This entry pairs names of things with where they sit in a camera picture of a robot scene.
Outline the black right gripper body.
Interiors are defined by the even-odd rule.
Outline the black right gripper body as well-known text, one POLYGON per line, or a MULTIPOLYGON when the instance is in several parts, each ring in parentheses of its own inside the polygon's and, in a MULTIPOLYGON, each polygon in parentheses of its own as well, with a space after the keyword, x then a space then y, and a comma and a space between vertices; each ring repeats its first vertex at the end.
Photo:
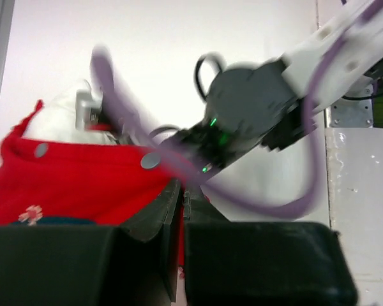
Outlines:
POLYGON ((286 69, 282 59, 228 68, 221 59, 199 59, 194 82, 206 104, 204 118, 177 131, 166 146, 203 175, 214 175, 258 146, 283 150, 295 144, 309 132, 302 123, 303 99, 282 77, 286 69), (216 70, 208 91, 200 80, 204 62, 216 70))

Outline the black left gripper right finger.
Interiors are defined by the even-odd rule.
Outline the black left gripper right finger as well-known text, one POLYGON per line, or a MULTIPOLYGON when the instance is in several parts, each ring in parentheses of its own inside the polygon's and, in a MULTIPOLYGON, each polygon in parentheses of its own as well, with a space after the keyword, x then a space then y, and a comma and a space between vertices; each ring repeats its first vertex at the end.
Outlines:
POLYGON ((232 222, 184 192, 189 305, 356 305, 339 234, 317 222, 232 222))

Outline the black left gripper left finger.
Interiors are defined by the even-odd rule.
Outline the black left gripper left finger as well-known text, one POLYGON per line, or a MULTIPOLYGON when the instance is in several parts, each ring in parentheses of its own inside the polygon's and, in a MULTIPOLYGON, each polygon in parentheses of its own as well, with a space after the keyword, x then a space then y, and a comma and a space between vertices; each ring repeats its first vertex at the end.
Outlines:
POLYGON ((0 305, 170 305, 182 189, 119 226, 0 226, 0 305))

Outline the red patterned pillowcase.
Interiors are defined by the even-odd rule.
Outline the red patterned pillowcase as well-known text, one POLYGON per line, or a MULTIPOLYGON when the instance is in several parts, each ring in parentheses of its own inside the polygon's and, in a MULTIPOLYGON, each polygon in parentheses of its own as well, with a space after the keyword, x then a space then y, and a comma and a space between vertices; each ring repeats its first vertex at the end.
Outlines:
POLYGON ((177 180, 161 166, 148 166, 151 154, 134 146, 25 139, 42 106, 1 144, 0 226, 119 226, 177 180))

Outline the white pillow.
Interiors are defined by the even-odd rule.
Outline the white pillow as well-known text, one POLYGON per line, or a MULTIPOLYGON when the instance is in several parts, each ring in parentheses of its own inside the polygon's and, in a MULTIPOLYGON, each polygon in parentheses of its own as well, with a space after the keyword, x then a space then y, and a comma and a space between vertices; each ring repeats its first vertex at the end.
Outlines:
POLYGON ((42 108, 27 124, 22 136, 31 140, 61 143, 117 145, 118 140, 109 132, 82 131, 76 128, 75 103, 78 91, 93 97, 91 85, 87 80, 75 82, 52 101, 44 102, 42 108))

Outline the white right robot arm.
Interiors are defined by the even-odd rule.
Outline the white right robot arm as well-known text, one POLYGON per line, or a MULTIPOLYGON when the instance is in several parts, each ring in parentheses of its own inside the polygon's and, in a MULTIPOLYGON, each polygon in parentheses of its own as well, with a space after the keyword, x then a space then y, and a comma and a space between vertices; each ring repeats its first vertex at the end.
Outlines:
POLYGON ((313 116, 351 88, 383 77, 383 1, 357 1, 340 9, 296 48, 261 65, 218 67, 202 93, 204 118, 167 143, 215 175, 257 146, 283 150, 315 129, 313 116))

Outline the white front cover board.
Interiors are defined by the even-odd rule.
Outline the white front cover board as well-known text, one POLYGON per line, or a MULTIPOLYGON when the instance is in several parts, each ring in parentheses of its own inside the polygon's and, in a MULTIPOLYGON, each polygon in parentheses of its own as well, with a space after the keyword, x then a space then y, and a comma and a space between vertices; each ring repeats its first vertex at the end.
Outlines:
POLYGON ((383 129, 326 129, 331 226, 361 305, 383 305, 383 129))

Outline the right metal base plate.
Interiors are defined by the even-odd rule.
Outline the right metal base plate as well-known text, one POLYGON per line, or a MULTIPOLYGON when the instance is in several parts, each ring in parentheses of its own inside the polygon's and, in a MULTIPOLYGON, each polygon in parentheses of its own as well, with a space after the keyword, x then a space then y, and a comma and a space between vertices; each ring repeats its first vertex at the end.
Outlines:
POLYGON ((327 128, 383 128, 383 81, 348 93, 324 115, 327 128))

